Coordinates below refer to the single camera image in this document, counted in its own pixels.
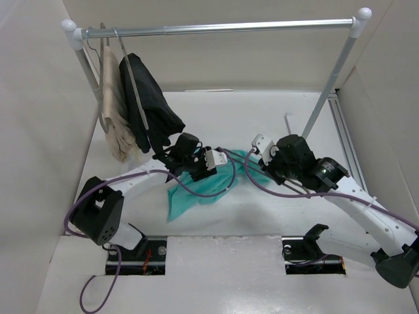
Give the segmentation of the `metal clothes hanger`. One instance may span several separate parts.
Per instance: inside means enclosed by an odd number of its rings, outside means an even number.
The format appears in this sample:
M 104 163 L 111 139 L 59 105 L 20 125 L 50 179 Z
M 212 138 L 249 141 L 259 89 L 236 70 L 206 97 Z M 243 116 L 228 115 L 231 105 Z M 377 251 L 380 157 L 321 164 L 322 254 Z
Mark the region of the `metal clothes hanger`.
M 223 151 L 225 152 L 225 154 L 228 154 L 232 160 L 236 163 L 239 163 L 240 165 L 244 165 L 245 162 L 245 157 L 247 152 L 244 150 L 229 150 L 227 148 L 224 148 Z M 268 179 L 270 179 L 272 181 L 272 178 L 269 177 L 269 175 L 265 174 L 261 169 L 260 166 L 257 163 L 257 160 L 254 157 L 251 157 L 249 159 L 249 163 L 248 163 L 248 167 L 249 170 L 252 173 L 258 173 L 260 176 L 263 175 L 265 177 L 267 177 Z M 284 183 L 282 184 L 282 186 L 290 189 L 291 191 L 297 193 L 297 194 L 308 194 L 309 191 L 304 188 L 301 184 L 296 183 L 295 181 L 292 181 L 290 179 L 286 179 L 284 181 Z

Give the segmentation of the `teal t shirt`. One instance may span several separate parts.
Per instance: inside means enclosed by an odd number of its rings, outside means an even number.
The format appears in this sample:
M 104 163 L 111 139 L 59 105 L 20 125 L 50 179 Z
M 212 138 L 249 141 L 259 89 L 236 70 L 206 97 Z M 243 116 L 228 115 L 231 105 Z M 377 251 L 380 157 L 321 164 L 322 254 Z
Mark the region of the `teal t shirt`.
M 217 173 L 194 182 L 187 173 L 182 174 L 177 184 L 167 190 L 169 222 L 179 218 L 195 205 L 212 205 L 240 183 L 247 181 L 244 166 L 229 161 L 217 169 Z

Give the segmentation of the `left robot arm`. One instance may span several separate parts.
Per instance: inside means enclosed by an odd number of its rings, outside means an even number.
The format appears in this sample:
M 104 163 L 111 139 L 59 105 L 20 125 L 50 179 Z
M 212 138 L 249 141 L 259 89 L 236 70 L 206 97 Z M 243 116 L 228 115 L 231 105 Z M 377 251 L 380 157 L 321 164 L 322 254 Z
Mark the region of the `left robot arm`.
M 131 259 L 139 259 L 145 254 L 147 236 L 121 221 L 124 203 L 183 173 L 200 181 L 226 164 L 225 153 L 204 147 L 197 137 L 182 133 L 175 145 L 156 153 L 142 166 L 112 179 L 88 179 L 68 222 L 96 245 L 116 245 Z

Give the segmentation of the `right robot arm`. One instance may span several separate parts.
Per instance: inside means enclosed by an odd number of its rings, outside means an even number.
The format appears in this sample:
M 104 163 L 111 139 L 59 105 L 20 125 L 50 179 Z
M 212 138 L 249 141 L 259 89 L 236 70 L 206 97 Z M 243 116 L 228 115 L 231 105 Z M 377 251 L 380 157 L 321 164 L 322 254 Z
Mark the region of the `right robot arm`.
M 316 224 L 297 241 L 305 259 L 347 257 L 375 269 L 397 288 L 408 287 L 418 275 L 418 226 L 381 206 L 336 160 L 316 158 L 305 138 L 296 134 L 277 142 L 257 135 L 252 147 L 260 156 L 260 169 L 275 183 L 298 181 L 309 190 L 306 198 L 327 200 L 363 229 L 347 235 Z

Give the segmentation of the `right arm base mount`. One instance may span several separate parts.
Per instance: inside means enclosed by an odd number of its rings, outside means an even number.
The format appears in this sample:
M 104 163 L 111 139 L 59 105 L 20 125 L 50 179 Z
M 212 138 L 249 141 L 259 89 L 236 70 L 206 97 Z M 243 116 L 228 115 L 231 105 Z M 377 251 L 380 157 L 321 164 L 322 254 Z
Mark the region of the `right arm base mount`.
M 317 244 L 319 236 L 328 229 L 324 224 L 316 224 L 304 235 L 282 237 L 286 275 L 346 275 L 343 258 L 323 253 Z

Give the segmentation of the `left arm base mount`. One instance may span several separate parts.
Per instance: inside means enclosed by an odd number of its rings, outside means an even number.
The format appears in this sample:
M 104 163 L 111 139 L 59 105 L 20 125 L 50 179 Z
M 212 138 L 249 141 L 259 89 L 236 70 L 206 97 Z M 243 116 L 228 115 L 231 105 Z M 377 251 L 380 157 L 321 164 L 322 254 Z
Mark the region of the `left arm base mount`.
M 165 275 L 167 244 L 167 237 L 150 237 L 139 256 L 121 247 L 119 275 Z

